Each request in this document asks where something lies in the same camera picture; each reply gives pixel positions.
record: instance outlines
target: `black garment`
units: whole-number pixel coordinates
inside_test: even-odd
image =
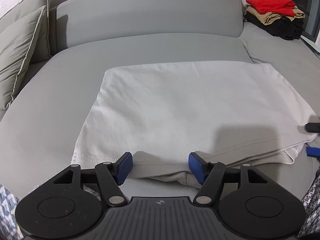
[[[284,40],[292,41],[299,39],[303,30],[303,18],[294,19],[291,21],[289,18],[282,16],[280,19],[275,20],[272,24],[264,25],[257,17],[246,12],[244,15],[248,22],[253,23],[259,28],[270,33],[272,36],[281,37]]]

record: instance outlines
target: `sofa backrest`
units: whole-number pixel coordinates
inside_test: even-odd
[[[57,49],[154,33],[239,37],[242,0],[68,0],[56,10]]]

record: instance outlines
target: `beige garment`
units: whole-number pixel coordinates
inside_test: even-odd
[[[270,64],[200,61],[114,67],[105,73],[72,164],[90,169],[130,151],[134,166],[129,178],[159,177],[199,186],[187,175],[190,152],[229,167],[292,164],[304,143],[317,136],[297,129],[310,116],[320,121]]]
[[[245,10],[249,13],[251,13],[252,15],[254,15],[255,17],[258,18],[258,20],[260,22],[262,22],[264,25],[269,25],[269,24],[272,24],[275,20],[278,20],[280,19],[282,16],[285,16],[285,15],[282,15],[282,14],[278,14],[278,13],[273,13],[273,12],[268,12],[268,13],[265,13],[265,14],[259,14],[257,12],[257,10],[255,8],[253,8],[250,4],[246,4],[244,6]],[[290,17],[290,16],[285,16],[285,17],[288,17],[291,21],[293,21],[295,18],[304,18],[306,15],[304,14],[303,11],[299,10],[297,8],[297,6],[295,6],[293,8],[293,11],[294,11],[294,14],[295,14],[295,17]]]

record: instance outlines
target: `window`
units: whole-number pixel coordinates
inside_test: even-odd
[[[320,29],[320,0],[292,0],[306,14],[305,32],[302,34],[310,41],[316,42]]]

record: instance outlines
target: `gray sofa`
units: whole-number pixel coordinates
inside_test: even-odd
[[[70,164],[109,68],[162,62],[270,63],[320,116],[320,61],[300,40],[243,22],[242,0],[68,0],[50,10],[49,61],[33,64],[0,118],[0,182],[18,198]],[[319,162],[258,168],[299,199]],[[127,196],[195,195],[177,182],[129,179]]]

